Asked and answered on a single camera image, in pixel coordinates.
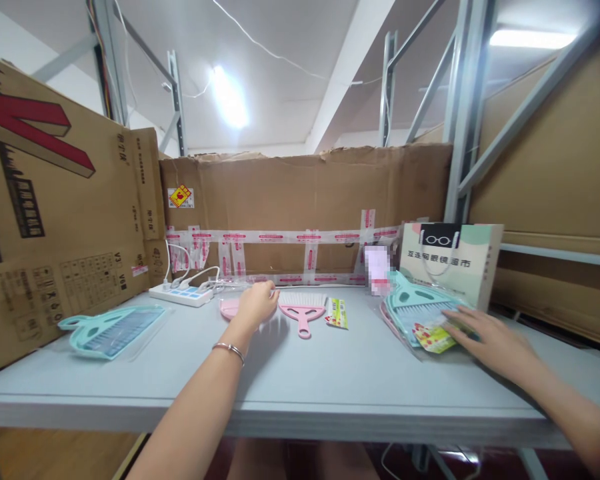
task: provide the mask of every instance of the warning label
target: warning label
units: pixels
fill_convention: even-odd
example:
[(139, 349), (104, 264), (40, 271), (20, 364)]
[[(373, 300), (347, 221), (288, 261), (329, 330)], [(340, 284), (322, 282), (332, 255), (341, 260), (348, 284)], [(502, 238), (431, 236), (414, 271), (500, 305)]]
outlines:
[(167, 189), (169, 208), (193, 208), (193, 190), (180, 185), (176, 189)]

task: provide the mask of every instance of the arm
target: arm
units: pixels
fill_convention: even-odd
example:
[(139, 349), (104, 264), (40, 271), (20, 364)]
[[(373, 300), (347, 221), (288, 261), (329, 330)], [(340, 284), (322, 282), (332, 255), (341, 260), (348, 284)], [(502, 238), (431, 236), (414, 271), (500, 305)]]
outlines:
[(560, 380), (536, 356), (524, 336), (486, 313), (463, 307), (460, 310), (446, 311), (445, 315), (474, 330), (480, 341), (470, 339), (451, 323), (445, 325), (449, 334), (480, 362), (536, 400), (589, 471), (600, 478), (600, 407)]
[[(244, 292), (219, 342), (246, 355), (254, 331), (276, 308), (279, 291), (271, 295), (273, 288), (269, 281)], [(213, 349), (156, 427), (129, 480), (204, 478), (231, 416), (241, 370), (236, 353)]]

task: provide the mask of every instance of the forearm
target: forearm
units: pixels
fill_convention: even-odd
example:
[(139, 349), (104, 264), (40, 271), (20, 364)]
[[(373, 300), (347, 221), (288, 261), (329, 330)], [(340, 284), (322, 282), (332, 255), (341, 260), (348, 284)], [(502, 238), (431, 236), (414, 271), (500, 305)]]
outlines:
[[(253, 332), (238, 325), (230, 324), (219, 341), (246, 354)], [(212, 350), (158, 424), (129, 478), (204, 478), (231, 416), (241, 369), (234, 352)]]
[(555, 424), (587, 468), (600, 478), (600, 407), (539, 364), (520, 383)]

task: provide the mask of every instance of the wooden floor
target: wooden floor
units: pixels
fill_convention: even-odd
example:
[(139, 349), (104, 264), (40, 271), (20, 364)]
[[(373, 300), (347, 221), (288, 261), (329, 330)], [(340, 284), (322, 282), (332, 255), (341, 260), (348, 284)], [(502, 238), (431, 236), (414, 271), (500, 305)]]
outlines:
[(111, 480), (137, 433), (1, 429), (2, 480)]

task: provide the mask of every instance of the bag handle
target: bag handle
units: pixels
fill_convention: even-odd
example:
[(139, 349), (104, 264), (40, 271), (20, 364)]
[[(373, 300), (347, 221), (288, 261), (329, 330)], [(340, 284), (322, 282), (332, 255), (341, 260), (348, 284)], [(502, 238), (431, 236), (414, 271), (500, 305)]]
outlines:
[[(433, 273), (429, 270), (429, 267), (427, 266), (427, 261), (425, 260), (425, 257), (424, 257), (424, 250), (425, 250), (425, 245), (423, 243), (424, 234), (425, 234), (425, 230), (422, 226), (420, 226), (420, 258), (422, 259), (422, 266), (425, 268), (425, 272), (429, 276), (429, 279), (431, 280), (431, 284), (436, 287), (442, 287), (442, 285), (440, 285), (440, 284), (438, 284), (438, 282), (436, 282), (434, 277), (440, 277), (440, 276), (444, 275), (449, 270), (449, 267), (451, 266), (451, 262), (449, 262), (447, 264), (447, 266), (445, 267), (445, 269), (442, 270), (442, 272), (440, 272), (440, 273)], [(453, 234), (453, 242), (451, 243), (451, 254), (449, 255), (450, 259), (453, 258), (453, 254), (459, 244), (459, 240), (460, 240), (460, 231), (457, 231)]]

